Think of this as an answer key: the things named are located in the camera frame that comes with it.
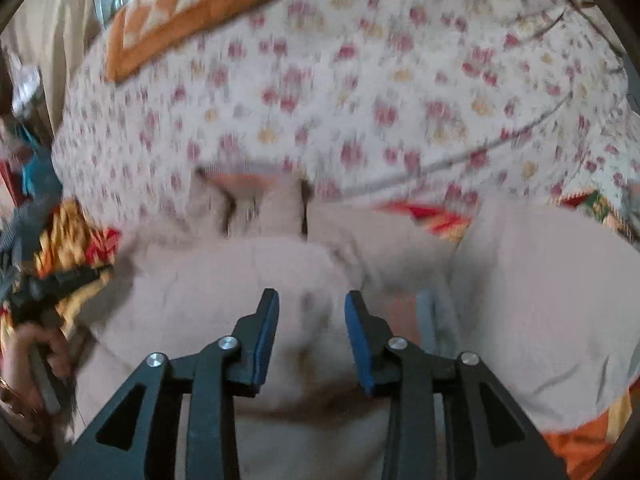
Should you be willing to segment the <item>person's left hand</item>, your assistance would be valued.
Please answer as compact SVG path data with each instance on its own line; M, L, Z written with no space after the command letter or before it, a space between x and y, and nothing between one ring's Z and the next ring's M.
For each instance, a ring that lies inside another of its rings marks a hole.
M37 324L20 326L6 345L1 365L1 415L29 442L38 442L46 433L43 398L35 382L32 349L49 348L47 361L55 377L72 374L68 342L59 328Z

